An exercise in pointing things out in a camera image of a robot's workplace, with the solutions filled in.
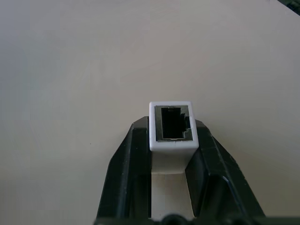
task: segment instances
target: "plastic connector housing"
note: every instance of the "plastic connector housing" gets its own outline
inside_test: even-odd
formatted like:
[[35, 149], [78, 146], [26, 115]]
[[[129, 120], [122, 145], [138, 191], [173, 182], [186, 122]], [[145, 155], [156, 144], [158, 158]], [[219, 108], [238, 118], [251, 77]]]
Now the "plastic connector housing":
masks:
[[152, 173], [183, 173], [199, 148], [191, 102], [151, 102], [149, 144]]

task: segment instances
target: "jack opening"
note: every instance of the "jack opening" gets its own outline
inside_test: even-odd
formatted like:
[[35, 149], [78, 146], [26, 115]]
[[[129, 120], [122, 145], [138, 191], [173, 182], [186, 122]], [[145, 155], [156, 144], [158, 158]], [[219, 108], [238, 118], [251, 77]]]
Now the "jack opening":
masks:
[[190, 128], [189, 118], [180, 108], [162, 108], [163, 139], [183, 139], [184, 132]]
[[155, 106], [155, 133], [158, 142], [192, 141], [188, 106]]

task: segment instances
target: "black plastic holder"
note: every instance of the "black plastic holder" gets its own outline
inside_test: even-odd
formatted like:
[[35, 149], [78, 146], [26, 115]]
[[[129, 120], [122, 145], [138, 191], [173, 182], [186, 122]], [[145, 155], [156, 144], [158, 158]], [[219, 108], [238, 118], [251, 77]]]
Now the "black plastic holder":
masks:
[[151, 220], [148, 117], [134, 122], [112, 157], [94, 225], [300, 225], [300, 218], [265, 217], [233, 157], [196, 120], [199, 149], [186, 170], [195, 219]]

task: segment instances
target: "black plastic bracket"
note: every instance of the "black plastic bracket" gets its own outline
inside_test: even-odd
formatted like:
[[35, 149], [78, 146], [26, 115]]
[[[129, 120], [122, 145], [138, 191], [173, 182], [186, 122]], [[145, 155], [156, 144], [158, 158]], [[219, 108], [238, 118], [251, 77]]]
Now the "black plastic bracket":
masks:
[[186, 170], [193, 221], [151, 219], [148, 117], [134, 122], [112, 157], [95, 225], [300, 225], [300, 218], [267, 218], [233, 157], [196, 120], [199, 149]]

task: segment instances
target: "beige surface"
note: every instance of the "beige surface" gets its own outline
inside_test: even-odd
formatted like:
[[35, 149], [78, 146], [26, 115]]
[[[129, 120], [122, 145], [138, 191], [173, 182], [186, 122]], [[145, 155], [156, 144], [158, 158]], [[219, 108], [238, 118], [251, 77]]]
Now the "beige surface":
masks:
[[187, 179], [181, 174], [152, 174], [151, 215], [153, 220], [162, 220], [176, 212], [187, 219], [194, 218], [189, 197]]
[[91, 224], [150, 101], [188, 100], [267, 215], [300, 216], [300, 17], [275, 0], [3, 0], [0, 224]]

